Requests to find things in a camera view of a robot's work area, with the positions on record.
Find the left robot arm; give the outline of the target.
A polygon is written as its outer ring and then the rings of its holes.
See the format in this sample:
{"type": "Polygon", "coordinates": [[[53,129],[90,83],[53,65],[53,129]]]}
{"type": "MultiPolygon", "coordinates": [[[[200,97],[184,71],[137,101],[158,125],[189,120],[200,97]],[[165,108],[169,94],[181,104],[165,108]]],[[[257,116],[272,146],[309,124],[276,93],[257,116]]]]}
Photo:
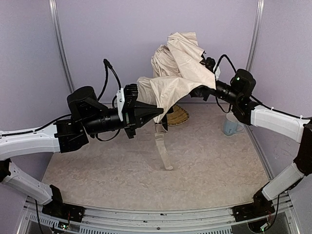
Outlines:
{"type": "Polygon", "coordinates": [[[67,97],[69,115],[39,128],[0,133],[0,181],[32,197],[41,205],[62,203],[60,190],[46,185],[11,161],[36,153],[68,153],[79,150],[100,133],[121,130],[134,138],[136,129],[163,113],[162,108],[137,100],[136,84],[121,88],[117,108],[100,103],[93,87],[84,86],[67,97]]]}

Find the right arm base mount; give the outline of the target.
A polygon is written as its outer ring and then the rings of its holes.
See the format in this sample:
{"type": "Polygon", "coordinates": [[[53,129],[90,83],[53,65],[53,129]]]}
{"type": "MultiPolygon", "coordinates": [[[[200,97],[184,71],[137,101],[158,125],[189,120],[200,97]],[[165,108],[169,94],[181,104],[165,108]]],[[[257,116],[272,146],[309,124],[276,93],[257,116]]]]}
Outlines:
{"type": "Polygon", "coordinates": [[[254,198],[252,203],[234,206],[232,211],[235,221],[240,222],[274,213],[275,208],[272,201],[254,198]]]}

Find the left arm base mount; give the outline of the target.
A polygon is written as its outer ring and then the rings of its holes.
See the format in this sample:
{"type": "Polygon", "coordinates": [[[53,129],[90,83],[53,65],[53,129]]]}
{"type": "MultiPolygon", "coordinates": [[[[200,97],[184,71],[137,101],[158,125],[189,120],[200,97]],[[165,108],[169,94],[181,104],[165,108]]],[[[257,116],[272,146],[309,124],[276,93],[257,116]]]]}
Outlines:
{"type": "Polygon", "coordinates": [[[56,200],[52,200],[42,208],[42,213],[67,221],[82,222],[85,208],[56,200]]]}

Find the beige folding umbrella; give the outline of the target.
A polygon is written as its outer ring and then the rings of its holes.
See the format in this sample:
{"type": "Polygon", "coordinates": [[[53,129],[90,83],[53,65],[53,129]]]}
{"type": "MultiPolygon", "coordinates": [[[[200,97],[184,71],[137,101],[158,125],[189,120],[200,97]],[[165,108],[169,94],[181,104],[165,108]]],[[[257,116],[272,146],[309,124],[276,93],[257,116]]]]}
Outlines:
{"type": "Polygon", "coordinates": [[[153,77],[137,80],[138,101],[163,109],[153,121],[156,146],[168,171],[173,167],[164,144],[167,130],[162,120],[169,109],[193,89],[201,85],[216,89],[214,73],[201,64],[203,53],[195,32],[172,33],[167,37],[167,43],[159,46],[151,58],[153,77]]]}

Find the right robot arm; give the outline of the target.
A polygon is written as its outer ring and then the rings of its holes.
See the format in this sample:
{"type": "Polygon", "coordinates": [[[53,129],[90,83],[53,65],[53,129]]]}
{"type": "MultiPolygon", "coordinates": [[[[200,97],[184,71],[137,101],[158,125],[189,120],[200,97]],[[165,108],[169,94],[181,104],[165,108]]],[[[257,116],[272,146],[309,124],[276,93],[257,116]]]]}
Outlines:
{"type": "Polygon", "coordinates": [[[303,117],[287,115],[264,104],[252,101],[256,81],[252,74],[238,69],[230,84],[216,81],[216,88],[204,85],[190,92],[193,98],[207,100],[215,96],[232,106],[236,119],[249,126],[262,127],[287,136],[300,144],[296,158],[272,181],[255,194],[255,198],[273,200],[279,194],[312,173],[312,121],[303,117]]]}

